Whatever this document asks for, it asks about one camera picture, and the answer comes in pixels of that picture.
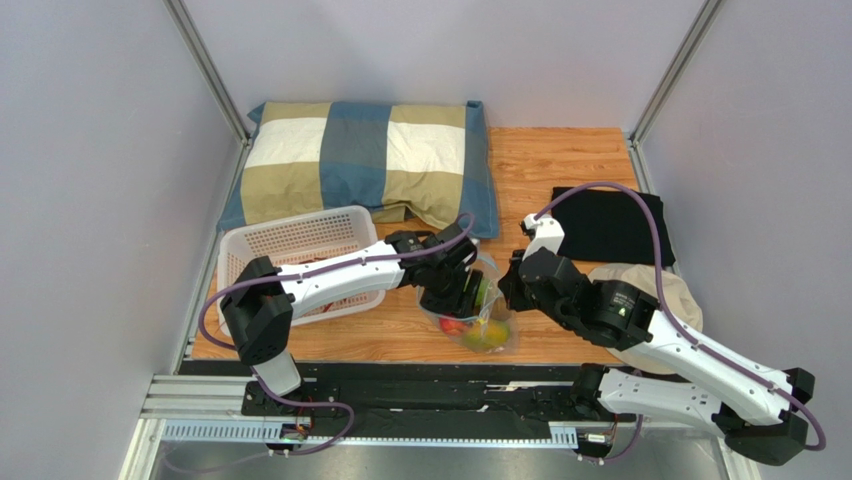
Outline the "clear zip top bag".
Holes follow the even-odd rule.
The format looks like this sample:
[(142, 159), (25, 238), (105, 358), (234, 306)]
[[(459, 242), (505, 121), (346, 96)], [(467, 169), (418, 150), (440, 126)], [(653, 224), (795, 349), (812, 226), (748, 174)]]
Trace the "clear zip top bag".
[(449, 340), (479, 354), (508, 354), (519, 343), (515, 315), (498, 287), (500, 269), (482, 253), (465, 270), (464, 285), (449, 297), (417, 289), (420, 310)]

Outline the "red toy lobster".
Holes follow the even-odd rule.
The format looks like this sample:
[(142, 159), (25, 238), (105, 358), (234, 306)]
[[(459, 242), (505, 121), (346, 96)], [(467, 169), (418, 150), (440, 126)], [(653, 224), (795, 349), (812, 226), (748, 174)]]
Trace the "red toy lobster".
[[(315, 257), (312, 259), (312, 261), (313, 261), (313, 262), (318, 262), (318, 261), (324, 261), (324, 260), (327, 260), (327, 259), (328, 259), (328, 256), (319, 256), (319, 255), (317, 255), (317, 256), (315, 256)], [(317, 314), (319, 314), (319, 313), (322, 313), (322, 314), (327, 313), (327, 312), (329, 312), (330, 310), (335, 309), (335, 305), (336, 305), (336, 304), (337, 304), (337, 301), (327, 303), (327, 304), (325, 304), (324, 306), (322, 306), (322, 307), (319, 307), (319, 308), (315, 309), (315, 310), (314, 310), (314, 313), (317, 313)]]

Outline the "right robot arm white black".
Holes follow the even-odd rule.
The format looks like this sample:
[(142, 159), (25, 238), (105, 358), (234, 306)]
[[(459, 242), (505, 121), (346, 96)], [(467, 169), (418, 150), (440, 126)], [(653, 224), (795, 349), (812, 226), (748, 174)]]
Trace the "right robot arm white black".
[(680, 378), (585, 365), (570, 393), (580, 415), (689, 425), (770, 466), (807, 449), (804, 406), (815, 383), (809, 372), (752, 362), (671, 318), (644, 291), (622, 281), (590, 281), (571, 260), (545, 248), (514, 251), (498, 286), (509, 309), (540, 311), (593, 345), (650, 359)]

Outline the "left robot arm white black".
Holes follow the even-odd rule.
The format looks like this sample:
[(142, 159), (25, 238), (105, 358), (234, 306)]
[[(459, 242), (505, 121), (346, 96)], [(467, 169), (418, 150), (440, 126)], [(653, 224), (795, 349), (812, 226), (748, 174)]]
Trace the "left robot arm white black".
[(283, 397), (302, 385), (288, 343), (311, 311), (364, 293), (416, 287), (440, 311), (467, 313), (479, 243), (453, 224), (439, 233), (397, 231), (362, 250), (313, 263), (277, 267), (251, 261), (237, 282), (215, 295), (240, 362), (267, 391)]

